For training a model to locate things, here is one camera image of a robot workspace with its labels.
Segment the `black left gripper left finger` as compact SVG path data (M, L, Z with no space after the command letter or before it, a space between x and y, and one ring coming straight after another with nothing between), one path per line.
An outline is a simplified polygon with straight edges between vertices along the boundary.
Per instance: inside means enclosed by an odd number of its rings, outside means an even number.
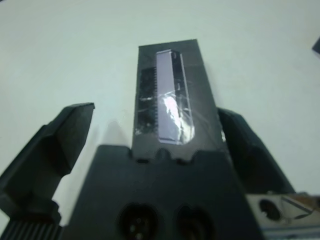
M29 140L0 177L0 209L11 219L59 223L52 200L61 179L70 174L91 125L93 103L65 107Z

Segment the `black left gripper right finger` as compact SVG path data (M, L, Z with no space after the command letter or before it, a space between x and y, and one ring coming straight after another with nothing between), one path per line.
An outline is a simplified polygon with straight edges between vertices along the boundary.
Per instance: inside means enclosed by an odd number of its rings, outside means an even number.
M296 191L262 140L238 113L219 108L218 115L235 171L249 194Z

